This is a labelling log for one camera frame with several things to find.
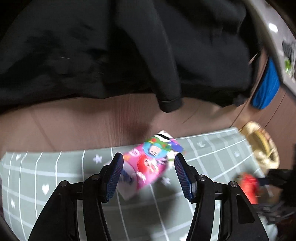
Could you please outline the red sauce packet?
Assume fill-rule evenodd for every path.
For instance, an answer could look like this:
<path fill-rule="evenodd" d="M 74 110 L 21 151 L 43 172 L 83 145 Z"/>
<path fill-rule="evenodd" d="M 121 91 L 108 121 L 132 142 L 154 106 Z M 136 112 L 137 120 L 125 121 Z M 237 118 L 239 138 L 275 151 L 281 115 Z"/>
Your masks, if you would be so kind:
<path fill-rule="evenodd" d="M 248 173 L 240 173 L 237 183 L 243 190 L 251 204 L 258 204 L 259 183 L 258 180 Z"/>

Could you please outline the green grid mat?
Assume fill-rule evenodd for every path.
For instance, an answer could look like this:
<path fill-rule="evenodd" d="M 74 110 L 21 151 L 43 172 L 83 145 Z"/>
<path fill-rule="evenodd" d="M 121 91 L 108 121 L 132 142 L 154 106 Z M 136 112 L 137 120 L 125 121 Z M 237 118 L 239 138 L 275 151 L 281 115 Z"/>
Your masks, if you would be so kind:
<path fill-rule="evenodd" d="M 237 128 L 178 138 L 183 155 L 200 174 L 228 183 L 241 173 L 263 177 L 249 142 Z M 73 152 L 6 153 L 1 159 L 1 208 L 20 240 L 28 240 L 56 186 L 98 173 L 117 152 L 132 146 Z M 184 197 L 175 168 L 125 200 L 118 193 L 103 205 L 113 240 L 185 240 L 195 206 Z"/>

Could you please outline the trash bin with yellow bag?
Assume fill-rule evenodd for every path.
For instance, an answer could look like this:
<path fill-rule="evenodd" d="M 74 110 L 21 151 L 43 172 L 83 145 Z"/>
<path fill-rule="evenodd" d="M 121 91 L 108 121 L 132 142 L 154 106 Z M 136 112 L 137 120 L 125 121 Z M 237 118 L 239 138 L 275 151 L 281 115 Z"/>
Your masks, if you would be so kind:
<path fill-rule="evenodd" d="M 263 173 L 280 166 L 277 147 L 270 134 L 257 122 L 248 122 L 240 132 L 246 137 Z"/>

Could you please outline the green plastic item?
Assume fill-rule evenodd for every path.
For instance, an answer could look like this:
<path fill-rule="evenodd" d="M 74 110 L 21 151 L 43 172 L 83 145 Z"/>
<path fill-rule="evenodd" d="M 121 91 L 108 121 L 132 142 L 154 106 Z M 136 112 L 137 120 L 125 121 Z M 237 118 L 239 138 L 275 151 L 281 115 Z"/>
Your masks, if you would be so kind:
<path fill-rule="evenodd" d="M 291 61 L 288 58 L 285 58 L 285 73 L 292 76 L 293 74 L 293 67 Z"/>

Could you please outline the blue towel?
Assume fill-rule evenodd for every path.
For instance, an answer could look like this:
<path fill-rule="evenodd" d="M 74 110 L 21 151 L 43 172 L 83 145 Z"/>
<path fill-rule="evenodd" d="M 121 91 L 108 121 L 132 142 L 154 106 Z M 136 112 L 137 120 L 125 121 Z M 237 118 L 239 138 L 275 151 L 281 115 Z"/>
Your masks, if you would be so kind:
<path fill-rule="evenodd" d="M 276 96 L 279 88 L 280 78 L 273 59 L 269 57 L 263 76 L 251 99 L 251 106 L 259 110 L 266 108 Z"/>

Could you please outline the grey stone countertop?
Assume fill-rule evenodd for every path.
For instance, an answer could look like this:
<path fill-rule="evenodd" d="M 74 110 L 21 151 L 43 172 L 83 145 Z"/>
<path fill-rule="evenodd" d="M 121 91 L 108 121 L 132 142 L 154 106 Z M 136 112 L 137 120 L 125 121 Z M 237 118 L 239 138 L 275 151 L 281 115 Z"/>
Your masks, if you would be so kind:
<path fill-rule="evenodd" d="M 281 83 L 295 95 L 295 78 L 285 71 L 285 54 L 282 43 L 294 43 L 295 37 L 280 14 L 267 1 L 245 1 L 251 12 L 259 35 L 273 58 Z"/>

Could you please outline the colorful candy packet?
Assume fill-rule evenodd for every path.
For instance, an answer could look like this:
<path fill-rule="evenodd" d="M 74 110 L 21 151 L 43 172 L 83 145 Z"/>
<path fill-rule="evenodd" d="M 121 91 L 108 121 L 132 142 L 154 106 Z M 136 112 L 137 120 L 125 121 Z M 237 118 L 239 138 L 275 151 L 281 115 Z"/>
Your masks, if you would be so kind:
<path fill-rule="evenodd" d="M 167 132 L 160 131 L 123 154 L 123 169 L 117 190 L 124 200 L 136 196 L 173 165 L 175 155 L 184 148 Z"/>

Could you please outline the black cloth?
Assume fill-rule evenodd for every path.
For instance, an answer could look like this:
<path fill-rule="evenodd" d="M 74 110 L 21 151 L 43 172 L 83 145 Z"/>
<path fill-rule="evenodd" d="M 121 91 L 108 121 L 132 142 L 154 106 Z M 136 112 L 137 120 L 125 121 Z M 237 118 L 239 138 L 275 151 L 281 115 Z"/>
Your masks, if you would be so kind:
<path fill-rule="evenodd" d="M 165 113 L 239 106 L 259 52 L 243 1 L 1 1 L 1 112 L 140 93 Z"/>

